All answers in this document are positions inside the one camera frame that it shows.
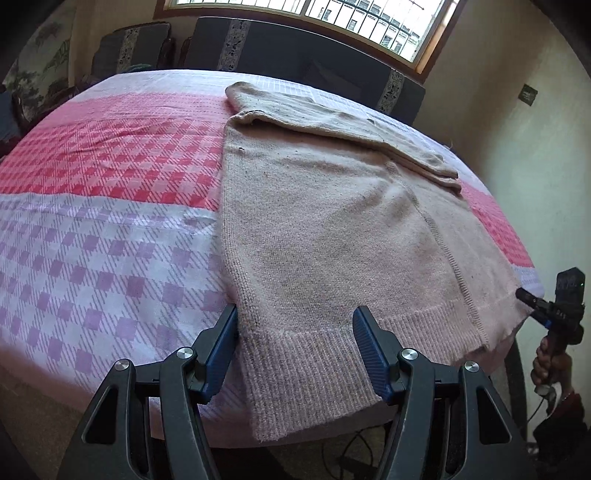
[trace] wall outlet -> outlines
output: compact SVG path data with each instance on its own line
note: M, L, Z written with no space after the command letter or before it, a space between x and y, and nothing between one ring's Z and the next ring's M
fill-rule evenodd
M524 85L519 94L519 100L532 106L537 95L538 91L535 88L532 88L529 85Z

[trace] blue gripper pad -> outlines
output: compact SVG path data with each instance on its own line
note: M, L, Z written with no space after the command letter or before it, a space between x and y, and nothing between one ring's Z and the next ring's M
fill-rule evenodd
M374 392L390 404L394 398L394 392L390 386L390 361L392 359L388 359L388 356L391 357L391 355L387 355L387 352L384 351L384 348L390 350L389 346L381 345L377 338L377 336L382 336L381 333L390 333L395 338L391 332L380 329L367 307L358 307L353 312L353 335Z
M216 395L223 384L223 380L228 371L228 366L234 356L236 349L236 340L238 338L238 310L236 306L232 306L233 310L228 311L230 306L222 313L220 319L213 329L209 331L216 335L217 338L210 350L207 359L205 359L205 385L201 391L203 399L209 402L214 395ZM202 363L203 360L199 357L197 361Z

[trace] metal screw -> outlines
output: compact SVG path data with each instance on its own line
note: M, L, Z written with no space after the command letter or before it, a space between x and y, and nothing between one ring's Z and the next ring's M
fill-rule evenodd
M183 360L191 356L193 356L193 349L188 346L184 346L177 350L177 357L182 358Z
M122 360L117 360L115 362L115 370L121 372L121 371L125 370L126 368L129 368L129 360L127 360L126 358L124 358Z
M475 374L476 372L478 372L480 370L480 367L478 366L478 364L476 362L473 362L472 360L468 360L464 364L464 368L466 370L468 370L469 372L472 372L473 374Z
M412 348L405 348L402 351L402 356L406 360L415 360L418 357L418 353L416 350L413 350Z

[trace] ribbed hem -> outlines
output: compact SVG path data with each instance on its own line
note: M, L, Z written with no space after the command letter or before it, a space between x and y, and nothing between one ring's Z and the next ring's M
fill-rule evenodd
M390 313L386 319L373 313L403 346L418 349L432 361L451 364L482 345L461 299L423 312ZM380 401L352 327L303 333L247 331L241 332L241 344L252 431L260 442L330 423Z

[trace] window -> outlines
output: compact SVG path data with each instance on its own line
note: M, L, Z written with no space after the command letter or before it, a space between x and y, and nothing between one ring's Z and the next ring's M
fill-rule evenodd
M384 35L382 41L379 43L381 46L388 48L390 46L390 42L392 41L392 38Z
M467 0L378 0L379 4L374 1L159 0L154 19L198 16L190 11L207 8L203 15L275 22L343 43L347 43L346 37L349 37L354 48L375 54L392 67L406 74L411 72L410 76L414 72L416 78L420 78L426 66L427 70L431 69L430 58L434 56L434 60L441 50L435 46L440 40L447 40L462 10L458 6L463 7ZM233 9L243 12L233 14ZM372 45L379 46L378 51L372 50Z

